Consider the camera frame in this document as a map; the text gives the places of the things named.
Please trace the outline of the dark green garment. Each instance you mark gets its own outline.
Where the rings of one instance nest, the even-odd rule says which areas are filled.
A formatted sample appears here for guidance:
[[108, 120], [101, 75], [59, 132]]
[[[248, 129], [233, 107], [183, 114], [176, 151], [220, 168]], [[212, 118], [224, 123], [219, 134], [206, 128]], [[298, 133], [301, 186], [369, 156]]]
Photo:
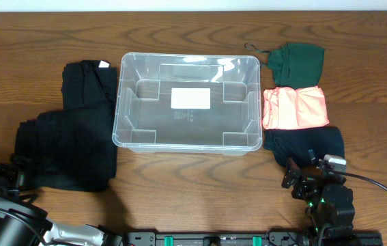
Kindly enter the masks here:
[[301, 89], [318, 86], [324, 67], [325, 49], [314, 44], [288, 43], [273, 51], [260, 50], [253, 44], [245, 43], [250, 51], [267, 54], [266, 63], [272, 71], [277, 87]]

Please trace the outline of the dark navy garment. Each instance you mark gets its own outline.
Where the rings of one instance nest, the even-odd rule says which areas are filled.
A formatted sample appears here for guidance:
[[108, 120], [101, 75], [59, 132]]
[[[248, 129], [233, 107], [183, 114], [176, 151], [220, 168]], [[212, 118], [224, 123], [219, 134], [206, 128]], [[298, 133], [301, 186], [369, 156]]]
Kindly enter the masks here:
[[299, 130], [266, 130], [263, 147], [273, 153], [275, 161], [286, 167], [287, 159], [292, 158], [300, 169], [312, 166], [309, 150], [317, 159], [326, 154], [345, 158], [345, 146], [340, 130], [335, 126], [322, 126]]

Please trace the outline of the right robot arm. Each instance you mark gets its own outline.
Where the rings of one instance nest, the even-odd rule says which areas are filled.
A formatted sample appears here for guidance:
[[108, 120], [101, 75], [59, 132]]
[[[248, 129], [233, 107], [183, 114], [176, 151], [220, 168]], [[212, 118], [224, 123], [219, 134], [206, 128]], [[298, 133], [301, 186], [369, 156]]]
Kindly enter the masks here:
[[293, 189], [292, 198], [306, 202], [311, 220], [311, 227], [296, 237], [296, 245], [362, 245], [360, 235], [353, 232], [354, 194], [343, 175], [347, 161], [331, 154], [316, 159], [312, 150], [309, 155], [320, 173], [302, 171], [289, 157], [281, 184]]

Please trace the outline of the clear plastic storage container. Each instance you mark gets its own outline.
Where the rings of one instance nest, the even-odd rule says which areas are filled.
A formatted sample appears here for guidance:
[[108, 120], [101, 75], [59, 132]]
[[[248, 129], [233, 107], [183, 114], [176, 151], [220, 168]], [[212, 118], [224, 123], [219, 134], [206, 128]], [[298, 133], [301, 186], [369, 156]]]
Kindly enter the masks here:
[[[210, 88], [210, 109], [172, 109], [173, 88]], [[260, 63], [250, 55], [127, 53], [113, 143], [133, 152], [244, 155], [263, 144]]]

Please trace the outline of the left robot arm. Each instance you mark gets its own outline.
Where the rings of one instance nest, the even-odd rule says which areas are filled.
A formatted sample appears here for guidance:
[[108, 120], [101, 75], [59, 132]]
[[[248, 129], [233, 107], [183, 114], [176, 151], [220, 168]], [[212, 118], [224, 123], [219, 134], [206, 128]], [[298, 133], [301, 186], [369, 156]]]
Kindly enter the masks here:
[[103, 227], [55, 223], [32, 202], [36, 194], [22, 195], [25, 175], [18, 166], [0, 163], [0, 245], [16, 246], [124, 246], [126, 237]]

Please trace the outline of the large black garment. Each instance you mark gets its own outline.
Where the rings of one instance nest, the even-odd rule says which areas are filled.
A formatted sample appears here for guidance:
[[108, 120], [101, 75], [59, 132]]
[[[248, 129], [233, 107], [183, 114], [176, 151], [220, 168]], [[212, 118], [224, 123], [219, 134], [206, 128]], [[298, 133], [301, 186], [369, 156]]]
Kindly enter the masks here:
[[103, 108], [41, 113], [20, 123], [12, 161], [25, 168], [31, 188], [103, 191], [116, 174], [113, 120]]

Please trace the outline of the small black garment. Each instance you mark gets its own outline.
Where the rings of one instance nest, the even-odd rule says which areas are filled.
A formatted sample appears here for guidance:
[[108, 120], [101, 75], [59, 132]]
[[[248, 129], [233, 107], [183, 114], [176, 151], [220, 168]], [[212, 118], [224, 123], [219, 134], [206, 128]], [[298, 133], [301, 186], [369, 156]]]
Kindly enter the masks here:
[[115, 106], [117, 69], [103, 60], [83, 60], [66, 64], [61, 93], [64, 109]]

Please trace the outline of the pink garment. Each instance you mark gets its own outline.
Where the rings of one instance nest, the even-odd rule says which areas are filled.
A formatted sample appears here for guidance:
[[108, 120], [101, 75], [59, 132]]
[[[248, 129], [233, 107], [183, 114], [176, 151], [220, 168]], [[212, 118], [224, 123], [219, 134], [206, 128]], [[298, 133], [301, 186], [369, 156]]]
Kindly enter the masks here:
[[329, 124], [326, 99], [320, 87], [264, 90], [262, 125], [265, 130], [299, 130]]

